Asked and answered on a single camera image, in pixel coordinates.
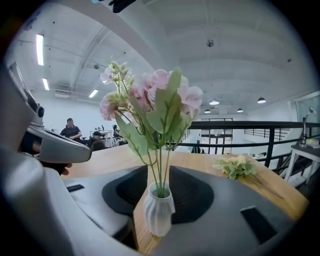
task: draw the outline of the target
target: ceiling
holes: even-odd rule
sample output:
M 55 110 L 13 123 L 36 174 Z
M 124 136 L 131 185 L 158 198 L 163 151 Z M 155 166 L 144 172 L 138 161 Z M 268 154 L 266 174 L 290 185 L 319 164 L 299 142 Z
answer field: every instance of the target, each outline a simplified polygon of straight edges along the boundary
M 317 90 L 308 52 L 264 1 L 137 0 L 119 14 L 106 1 L 55 2 L 42 7 L 7 57 L 8 64 L 17 61 L 32 90 L 44 90 L 45 77 L 47 93 L 64 90 L 98 103 L 114 90 L 99 78 L 111 59 L 127 62 L 134 74 L 180 66 L 190 85 L 203 90 L 201 111 L 213 98 L 220 101 L 212 114 L 234 114 L 238 108 L 247 113 Z M 39 33 L 44 34 L 44 66 L 37 62 Z M 99 92 L 88 98 L 93 89 Z M 259 97 L 267 103 L 257 104 Z

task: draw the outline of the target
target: ribbed vase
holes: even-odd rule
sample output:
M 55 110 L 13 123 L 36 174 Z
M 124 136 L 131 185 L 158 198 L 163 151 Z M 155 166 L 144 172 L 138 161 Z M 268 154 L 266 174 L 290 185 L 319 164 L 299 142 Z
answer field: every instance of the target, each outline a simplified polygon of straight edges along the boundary
M 143 205 L 146 227 L 152 235 L 157 237 L 164 237 L 169 232 L 171 229 L 171 215 L 176 212 L 168 183 L 164 184 L 164 190 L 166 197 L 159 198 L 156 183 L 150 184 Z

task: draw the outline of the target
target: black railing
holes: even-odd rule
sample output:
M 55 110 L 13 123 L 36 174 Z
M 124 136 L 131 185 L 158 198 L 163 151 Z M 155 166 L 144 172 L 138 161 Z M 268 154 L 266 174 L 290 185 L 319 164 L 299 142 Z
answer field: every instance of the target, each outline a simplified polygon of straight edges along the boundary
M 307 123 L 306 126 L 311 129 L 314 127 L 320 127 L 320 123 Z M 269 167 L 270 161 L 274 159 L 279 159 L 287 157 L 288 154 L 281 154 L 272 156 L 274 145 L 285 144 L 301 141 L 301 138 L 287 139 L 275 141 L 275 130 L 290 130 L 293 128 L 303 128 L 302 122 L 273 122 L 273 121 L 195 121 L 192 122 L 189 127 L 190 130 L 209 130 L 209 129 L 266 129 L 268 130 L 268 142 L 263 143 L 243 143 L 243 144 L 204 144 L 204 143 L 179 143 L 179 146 L 186 147 L 203 147 L 203 148 L 245 148 L 245 147 L 259 147 L 259 146 L 268 146 L 267 154 L 265 158 L 258 158 L 257 161 L 263 162 L 264 165 Z M 309 136 L 310 138 L 319 137 L 320 134 Z
M 278 141 L 282 141 L 289 131 L 290 129 L 284 129 L 284 128 L 274 129 L 274 139 Z M 244 129 L 244 134 L 269 138 L 270 129 L 254 129 L 254 128 Z

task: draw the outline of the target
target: black slot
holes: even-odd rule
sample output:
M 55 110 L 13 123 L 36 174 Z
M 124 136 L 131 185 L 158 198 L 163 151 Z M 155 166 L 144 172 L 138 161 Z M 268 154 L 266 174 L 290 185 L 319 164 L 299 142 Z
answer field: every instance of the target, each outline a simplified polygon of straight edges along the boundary
M 263 244 L 277 234 L 265 217 L 254 206 L 242 209 L 241 214 L 260 244 Z
M 82 186 L 82 185 L 74 185 L 74 186 L 67 186 L 66 189 L 71 193 L 71 192 L 74 192 L 74 191 L 77 191 L 77 190 L 81 190 L 81 189 L 84 189 L 85 187 Z

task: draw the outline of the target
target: man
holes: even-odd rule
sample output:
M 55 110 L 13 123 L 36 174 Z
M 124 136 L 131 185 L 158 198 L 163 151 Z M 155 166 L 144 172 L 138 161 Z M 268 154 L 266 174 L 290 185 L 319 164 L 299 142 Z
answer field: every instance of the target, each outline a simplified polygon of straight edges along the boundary
M 91 148 L 92 144 L 96 141 L 101 139 L 102 134 L 99 131 L 95 131 L 93 136 L 88 140 L 88 147 Z
M 76 142 L 80 142 L 80 137 L 82 136 L 82 133 L 78 126 L 74 126 L 74 121 L 72 118 L 68 118 L 66 120 L 66 126 L 61 131 L 60 135 L 65 136 L 69 138 L 70 140 L 74 140 Z

